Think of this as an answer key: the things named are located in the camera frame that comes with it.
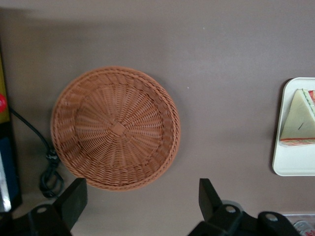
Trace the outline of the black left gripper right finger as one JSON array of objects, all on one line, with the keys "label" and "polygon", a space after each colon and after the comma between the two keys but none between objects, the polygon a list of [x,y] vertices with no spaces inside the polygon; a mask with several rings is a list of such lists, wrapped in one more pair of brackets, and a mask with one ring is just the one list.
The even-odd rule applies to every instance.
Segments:
[{"label": "black left gripper right finger", "polygon": [[243,213],[233,204],[225,204],[207,178],[199,180],[199,207],[204,218],[190,236],[239,236]]}]

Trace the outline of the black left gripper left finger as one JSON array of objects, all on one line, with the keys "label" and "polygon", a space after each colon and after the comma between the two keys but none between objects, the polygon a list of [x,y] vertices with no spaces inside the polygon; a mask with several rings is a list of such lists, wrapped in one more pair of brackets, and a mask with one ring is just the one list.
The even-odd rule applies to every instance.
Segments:
[{"label": "black left gripper left finger", "polygon": [[88,202],[87,182],[77,178],[52,203],[39,205],[27,214],[30,236],[70,236]]}]

